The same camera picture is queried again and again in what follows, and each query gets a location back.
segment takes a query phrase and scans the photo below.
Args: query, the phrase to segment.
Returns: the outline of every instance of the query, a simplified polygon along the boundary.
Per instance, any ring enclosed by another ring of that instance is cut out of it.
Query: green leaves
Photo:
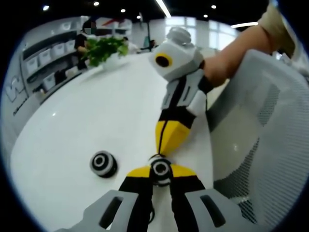
[[[89,65],[97,67],[101,62],[106,60],[114,53],[118,56],[125,56],[128,53],[128,47],[122,39],[115,37],[101,38],[99,41],[95,39],[87,40],[88,52],[85,54],[89,58]]]

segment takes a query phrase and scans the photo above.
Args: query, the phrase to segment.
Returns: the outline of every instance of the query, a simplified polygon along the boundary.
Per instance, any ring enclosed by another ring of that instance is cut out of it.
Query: ceiling
[[[58,18],[94,15],[112,18],[136,18],[141,12],[144,21],[164,18],[165,15],[155,0],[30,0],[27,2],[27,21],[30,28]],[[192,16],[200,20],[216,20],[227,24],[257,21],[265,11],[268,0],[164,0],[172,16]],[[43,5],[49,5],[43,11]]]

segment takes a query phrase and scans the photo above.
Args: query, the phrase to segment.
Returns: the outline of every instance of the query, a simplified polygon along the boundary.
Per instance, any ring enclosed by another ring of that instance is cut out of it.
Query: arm
[[[82,46],[79,46],[77,49],[76,49],[78,52],[80,52],[80,53],[86,53],[87,51],[88,51],[88,49],[87,48],[85,48],[85,47],[82,47]]]
[[[258,26],[246,29],[219,54],[205,59],[205,75],[214,87],[220,86],[235,74],[248,50],[271,54],[282,46],[286,37],[289,36],[279,11],[269,5]]]
[[[205,190],[204,185],[192,170],[171,165],[173,178],[169,190],[172,198],[172,211],[179,232],[199,232],[197,219],[186,193]]]
[[[131,210],[126,232],[146,232],[153,209],[153,182],[150,178],[150,166],[137,168],[127,174],[119,191],[138,195]]]

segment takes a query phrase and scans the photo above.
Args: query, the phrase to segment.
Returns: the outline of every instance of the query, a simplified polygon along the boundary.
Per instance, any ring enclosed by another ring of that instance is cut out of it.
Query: yellow panel
[[[142,167],[142,168],[137,168],[131,172],[129,172],[128,177],[149,177],[149,173],[150,173],[150,167],[146,166],[146,167]]]
[[[185,177],[185,176],[196,175],[196,173],[189,168],[185,168],[175,164],[171,164],[170,167],[172,168],[173,171],[173,177]]]
[[[155,128],[155,142],[156,142],[157,153],[159,153],[160,138],[161,138],[161,133],[162,133],[164,123],[165,121],[158,121],[158,123],[156,124],[156,128]]]
[[[190,129],[179,121],[168,121],[164,128],[160,153],[168,156],[187,139],[189,134]]]

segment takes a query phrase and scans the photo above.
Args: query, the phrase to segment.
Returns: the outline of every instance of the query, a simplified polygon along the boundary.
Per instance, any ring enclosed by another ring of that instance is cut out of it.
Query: logo on wall
[[[5,86],[5,92],[11,102],[14,102],[17,95],[25,89],[21,76],[15,75],[9,84]]]

